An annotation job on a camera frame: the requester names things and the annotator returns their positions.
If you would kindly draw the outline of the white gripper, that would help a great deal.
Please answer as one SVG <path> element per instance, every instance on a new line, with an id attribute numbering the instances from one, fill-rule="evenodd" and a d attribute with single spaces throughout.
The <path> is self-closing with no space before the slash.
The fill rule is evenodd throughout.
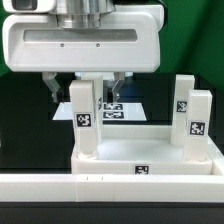
<path id="1" fill-rule="evenodd" d="M 43 72 L 58 101 L 56 72 L 114 72 L 108 101 L 116 102 L 124 72 L 160 66 L 161 7 L 117 5 L 95 29 L 63 29 L 52 14 L 12 14 L 2 26 L 3 55 L 14 72 Z"/>

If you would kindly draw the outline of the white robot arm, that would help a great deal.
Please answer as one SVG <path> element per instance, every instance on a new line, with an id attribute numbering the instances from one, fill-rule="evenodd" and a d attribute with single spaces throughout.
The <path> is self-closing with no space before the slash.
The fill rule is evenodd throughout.
<path id="1" fill-rule="evenodd" d="M 162 0 L 2 0 L 5 64 L 40 72 L 52 92 L 55 76 L 77 73 L 121 83 L 129 73 L 160 66 Z"/>

